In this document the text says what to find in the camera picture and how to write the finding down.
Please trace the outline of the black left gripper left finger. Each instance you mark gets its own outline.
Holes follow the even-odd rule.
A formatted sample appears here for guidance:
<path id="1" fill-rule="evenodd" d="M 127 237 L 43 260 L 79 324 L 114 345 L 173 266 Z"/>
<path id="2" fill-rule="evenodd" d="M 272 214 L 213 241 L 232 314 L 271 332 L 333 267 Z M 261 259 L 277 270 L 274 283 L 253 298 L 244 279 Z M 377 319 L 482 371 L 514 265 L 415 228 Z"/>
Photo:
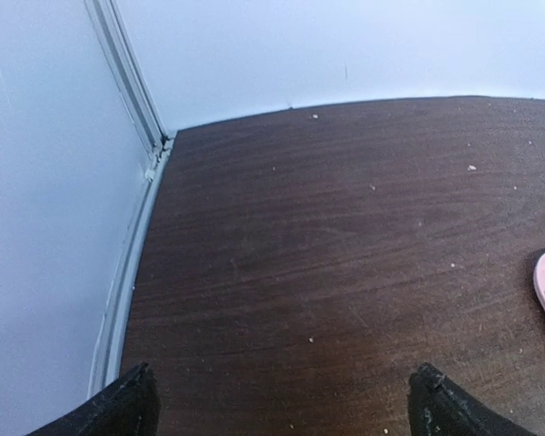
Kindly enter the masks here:
<path id="1" fill-rule="evenodd" d="M 154 373 L 140 363 L 94 397 L 33 435 L 155 435 L 159 394 Z"/>

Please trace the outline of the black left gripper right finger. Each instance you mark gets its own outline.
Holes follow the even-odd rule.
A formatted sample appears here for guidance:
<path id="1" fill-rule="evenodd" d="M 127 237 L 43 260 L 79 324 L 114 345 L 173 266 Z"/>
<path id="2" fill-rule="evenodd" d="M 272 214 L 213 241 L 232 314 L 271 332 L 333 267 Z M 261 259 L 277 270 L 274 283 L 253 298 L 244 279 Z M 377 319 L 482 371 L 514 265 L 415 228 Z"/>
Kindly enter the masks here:
<path id="1" fill-rule="evenodd" d="M 428 362 L 410 379 L 408 417 L 413 435 L 532 436 L 471 396 Z"/>

